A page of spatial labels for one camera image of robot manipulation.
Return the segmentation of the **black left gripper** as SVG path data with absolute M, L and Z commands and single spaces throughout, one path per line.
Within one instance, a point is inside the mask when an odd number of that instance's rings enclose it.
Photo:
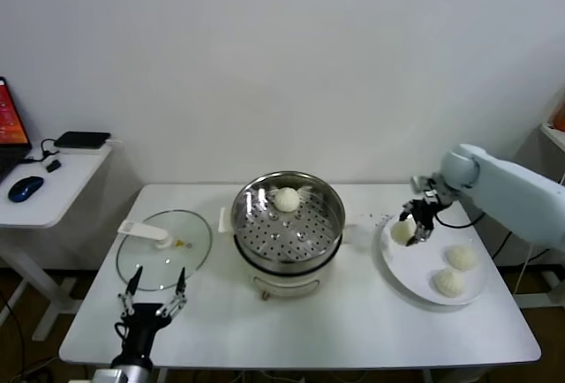
M 175 294 L 168 303 L 163 306 L 133 304 L 142 272 L 143 266 L 138 267 L 128 281 L 125 292 L 118 295 L 123 317 L 114 325 L 114 329 L 121 339 L 121 352 L 112 360 L 112 364 L 152 364 L 150 355 L 156 334 L 167 327 L 186 304 L 184 267 L 178 277 Z

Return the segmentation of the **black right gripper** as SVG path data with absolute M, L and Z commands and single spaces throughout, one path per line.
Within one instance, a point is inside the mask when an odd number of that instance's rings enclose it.
M 423 199 L 412 199 L 402 206 L 399 221 L 404 222 L 411 216 L 415 223 L 409 225 L 409 238 L 406 246 L 423 243 L 429 239 L 434 230 L 433 220 L 435 215 L 441 211 L 441 204 L 428 203 Z

